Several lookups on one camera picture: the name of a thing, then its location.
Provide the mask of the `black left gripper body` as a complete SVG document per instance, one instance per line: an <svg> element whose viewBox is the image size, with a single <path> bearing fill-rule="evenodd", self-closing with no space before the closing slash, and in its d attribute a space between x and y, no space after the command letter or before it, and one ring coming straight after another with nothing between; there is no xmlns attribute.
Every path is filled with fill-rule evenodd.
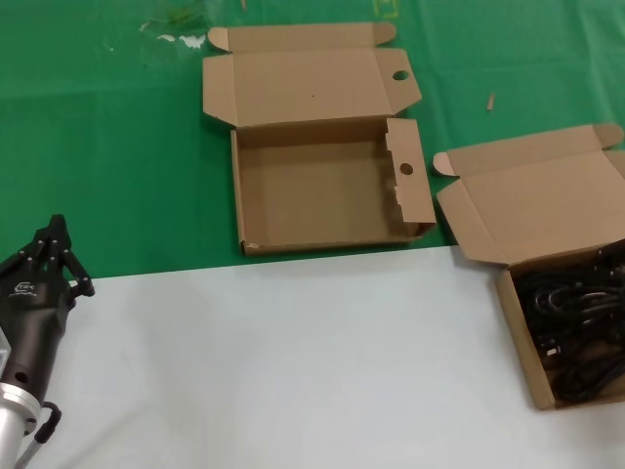
<svg viewBox="0 0 625 469"><path fill-rule="evenodd" d="M11 353L1 381L47 394L69 311L75 305L63 267L1 273L1 329Z"/></svg>

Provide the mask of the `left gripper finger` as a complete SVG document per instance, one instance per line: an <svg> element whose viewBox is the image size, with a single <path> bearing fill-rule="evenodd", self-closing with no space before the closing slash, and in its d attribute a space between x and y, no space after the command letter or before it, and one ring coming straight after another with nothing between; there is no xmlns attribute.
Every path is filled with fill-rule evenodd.
<svg viewBox="0 0 625 469"><path fill-rule="evenodd" d="M33 240L1 263L1 278L31 268L40 268L46 263L53 244L53 223L35 232Z"/></svg>
<svg viewBox="0 0 625 469"><path fill-rule="evenodd" d="M74 286L70 287L72 298L94 296L95 287L91 276L71 250L72 242L64 215L55 214L52 216L48 225L47 238L49 240L47 271L60 277L65 271L69 272L71 278L76 282Z"/></svg>

